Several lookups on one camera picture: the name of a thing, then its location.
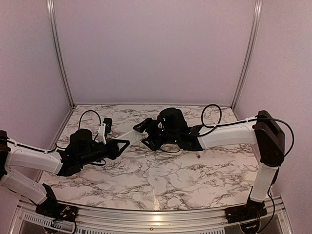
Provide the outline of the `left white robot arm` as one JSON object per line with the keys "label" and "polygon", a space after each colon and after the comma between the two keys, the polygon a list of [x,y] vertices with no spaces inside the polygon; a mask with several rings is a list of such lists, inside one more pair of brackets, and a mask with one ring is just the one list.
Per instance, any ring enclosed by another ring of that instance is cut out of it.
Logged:
{"label": "left white robot arm", "polygon": [[100,162],[105,158],[115,160],[129,145],[130,141],[124,139],[96,142],[88,129],[80,129],[71,134],[70,143],[65,150],[33,149],[3,136],[0,139],[0,154],[5,161],[1,165],[3,171],[0,174],[0,184],[36,205],[42,204],[45,212],[51,217],[57,217],[62,209],[56,202],[52,189],[36,183],[14,170],[14,167],[33,168],[67,177],[79,173],[87,164]]}

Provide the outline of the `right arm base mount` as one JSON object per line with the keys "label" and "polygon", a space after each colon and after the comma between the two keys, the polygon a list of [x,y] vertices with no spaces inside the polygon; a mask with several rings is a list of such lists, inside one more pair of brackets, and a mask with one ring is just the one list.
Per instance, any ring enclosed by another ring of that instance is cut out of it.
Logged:
{"label": "right arm base mount", "polygon": [[224,211],[228,223],[257,219],[268,214],[264,200],[256,202],[250,197],[245,204],[228,207]]}

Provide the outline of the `white remote control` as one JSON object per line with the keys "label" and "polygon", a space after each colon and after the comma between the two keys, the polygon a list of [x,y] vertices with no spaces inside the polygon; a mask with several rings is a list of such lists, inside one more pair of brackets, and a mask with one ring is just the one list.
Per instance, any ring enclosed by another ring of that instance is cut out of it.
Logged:
{"label": "white remote control", "polygon": [[130,142],[130,145],[141,141],[143,139],[143,133],[140,133],[134,129],[128,131],[127,133],[124,133],[123,135],[117,137],[116,139],[121,140],[128,140]]}

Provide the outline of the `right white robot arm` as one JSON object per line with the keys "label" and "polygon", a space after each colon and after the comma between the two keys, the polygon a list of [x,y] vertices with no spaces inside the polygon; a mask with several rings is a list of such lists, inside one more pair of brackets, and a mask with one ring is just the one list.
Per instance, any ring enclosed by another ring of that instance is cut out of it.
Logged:
{"label": "right white robot arm", "polygon": [[277,119],[267,111],[260,111],[254,118],[241,122],[189,127],[180,109],[167,108],[159,113],[157,119],[147,118],[133,129],[147,134],[142,143],[152,151],[159,150],[164,144],[176,144],[182,150],[193,152],[225,145],[257,145],[260,164],[249,195],[250,201],[242,206],[241,213],[245,218],[252,218],[260,211],[260,203],[264,201],[285,158],[285,134]]}

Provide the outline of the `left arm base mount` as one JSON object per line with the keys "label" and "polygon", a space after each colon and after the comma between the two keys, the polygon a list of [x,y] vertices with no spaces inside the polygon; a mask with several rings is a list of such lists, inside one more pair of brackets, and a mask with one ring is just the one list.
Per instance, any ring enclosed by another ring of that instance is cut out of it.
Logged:
{"label": "left arm base mount", "polygon": [[75,222],[78,208],[59,203],[52,188],[46,184],[43,184],[43,187],[46,190],[46,199],[41,204],[36,205],[36,213],[51,217],[54,220]]}

